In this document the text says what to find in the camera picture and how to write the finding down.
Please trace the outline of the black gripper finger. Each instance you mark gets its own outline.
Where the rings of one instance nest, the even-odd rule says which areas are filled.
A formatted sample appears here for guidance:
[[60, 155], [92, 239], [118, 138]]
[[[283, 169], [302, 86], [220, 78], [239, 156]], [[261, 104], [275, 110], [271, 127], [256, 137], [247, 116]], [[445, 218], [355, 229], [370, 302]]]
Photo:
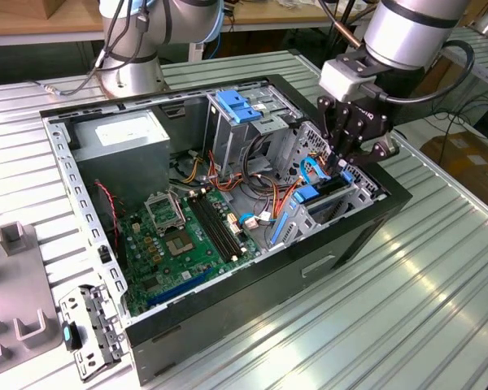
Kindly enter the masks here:
[[345, 162], [357, 167], [379, 163], [399, 153], [399, 147], [391, 136], [384, 136], [364, 143], [355, 142], [341, 156]]
[[320, 134], [327, 142], [330, 153], [325, 169], [335, 172], [341, 159], [348, 159], [351, 152], [352, 138], [347, 126], [352, 116], [352, 103], [340, 102], [326, 95], [317, 99], [320, 115]]

